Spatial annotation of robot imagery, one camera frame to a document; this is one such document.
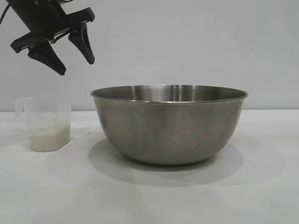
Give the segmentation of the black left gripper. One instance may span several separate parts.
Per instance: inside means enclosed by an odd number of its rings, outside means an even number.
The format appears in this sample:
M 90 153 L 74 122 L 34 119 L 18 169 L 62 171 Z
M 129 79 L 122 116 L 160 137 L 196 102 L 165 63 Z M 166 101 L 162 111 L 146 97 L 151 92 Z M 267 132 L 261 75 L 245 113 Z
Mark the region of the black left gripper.
M 94 64 L 95 57 L 86 24 L 95 19 L 91 8 L 66 14 L 61 7 L 62 2 L 58 0 L 8 0 L 7 3 L 30 30 L 28 34 L 11 43 L 11 48 L 16 53 L 28 48 L 28 56 L 31 59 L 64 76 L 66 67 L 48 41 L 54 43 L 61 36 L 70 33 L 68 40 L 89 64 Z

